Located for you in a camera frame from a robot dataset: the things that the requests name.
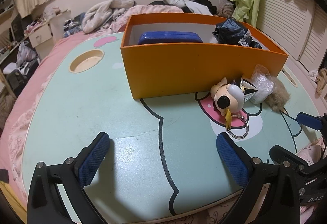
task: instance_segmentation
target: pink tongue print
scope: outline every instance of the pink tongue print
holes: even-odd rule
[[[102,47],[103,45],[105,45],[106,43],[110,43],[110,42],[114,42],[116,41],[117,38],[115,36],[110,36],[110,37],[103,37],[99,40],[97,40],[95,43],[94,43],[94,47],[95,48],[100,48]]]
[[[225,116],[221,116],[219,110],[214,110],[214,100],[211,98],[211,96],[207,96],[205,99],[200,100],[202,109],[204,112],[208,115],[208,117],[213,120],[216,123],[220,123],[225,125]],[[240,114],[241,116],[244,116],[245,119],[248,119],[247,114],[240,110],[237,113],[233,113],[232,115],[237,115]],[[243,127],[244,123],[238,119],[238,118],[233,118],[232,120],[232,128],[236,127]]]

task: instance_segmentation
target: orange box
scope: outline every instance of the orange box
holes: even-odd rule
[[[133,15],[120,47],[133,99],[209,91],[222,78],[250,78],[257,64],[277,76],[288,55],[254,27],[243,23],[253,40],[264,48],[254,49],[207,43],[217,23],[225,18],[184,13]],[[147,31],[197,33],[204,43],[137,45]]]

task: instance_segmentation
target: lap table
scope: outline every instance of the lap table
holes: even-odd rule
[[[120,53],[122,37],[116,33],[79,44],[54,73],[27,134],[22,162],[26,191],[37,162],[61,164],[102,131],[111,138],[110,150],[84,190],[108,223],[160,222],[235,195],[241,187],[215,145],[217,135],[226,131],[224,120],[214,111],[209,93],[133,100]],[[78,74],[69,71],[77,56],[94,49],[104,52],[98,64]],[[249,133],[233,140],[250,157],[272,163],[272,146],[296,153],[321,137],[294,119],[300,111],[315,116],[318,112],[292,77],[298,87],[283,73],[278,76],[291,94],[285,112],[251,102],[240,112],[248,120]],[[245,130],[243,122],[233,119],[234,134]],[[59,189],[72,219],[79,222],[61,185]]]

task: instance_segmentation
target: silver cone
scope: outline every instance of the silver cone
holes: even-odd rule
[[[244,75],[241,78],[240,88],[244,93],[244,101],[248,101],[258,91],[249,79],[244,78]]]

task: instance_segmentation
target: black nose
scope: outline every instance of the black nose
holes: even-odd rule
[[[221,109],[226,109],[230,105],[231,101],[227,96],[220,96],[217,100],[217,105]]]

